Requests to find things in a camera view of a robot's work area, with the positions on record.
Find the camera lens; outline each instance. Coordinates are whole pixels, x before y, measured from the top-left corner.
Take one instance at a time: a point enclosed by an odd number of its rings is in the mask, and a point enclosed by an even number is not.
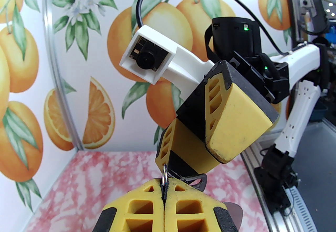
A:
[[[136,59],[136,63],[141,69],[152,69],[155,64],[154,54],[151,51],[140,52]]]

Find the yellow foam pad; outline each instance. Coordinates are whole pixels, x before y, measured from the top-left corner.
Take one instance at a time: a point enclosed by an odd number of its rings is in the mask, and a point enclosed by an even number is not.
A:
[[[205,85],[205,146],[228,163],[258,139],[272,122],[234,82],[226,89],[223,75]]]
[[[214,208],[226,206],[186,183],[169,178],[165,232],[221,232]]]
[[[163,232],[164,206],[160,179],[152,179],[117,200],[103,211],[117,209],[112,226],[107,232]]]
[[[160,152],[155,159],[161,172],[163,164],[169,165],[170,151],[198,174],[207,173],[219,164],[207,151],[204,143],[177,118],[170,123],[161,139]]]

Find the key ring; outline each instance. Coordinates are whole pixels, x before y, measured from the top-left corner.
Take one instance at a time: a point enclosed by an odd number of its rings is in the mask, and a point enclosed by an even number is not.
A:
[[[165,187],[168,180],[168,166],[167,164],[163,164],[162,169],[162,186]]]

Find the pink marble surface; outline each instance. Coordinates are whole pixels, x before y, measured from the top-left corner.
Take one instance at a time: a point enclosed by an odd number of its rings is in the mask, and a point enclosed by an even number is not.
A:
[[[78,152],[27,227],[34,232],[91,232],[102,208],[161,173],[154,152]],[[239,204],[240,232],[268,232],[259,200],[240,156],[208,173],[205,190]]]

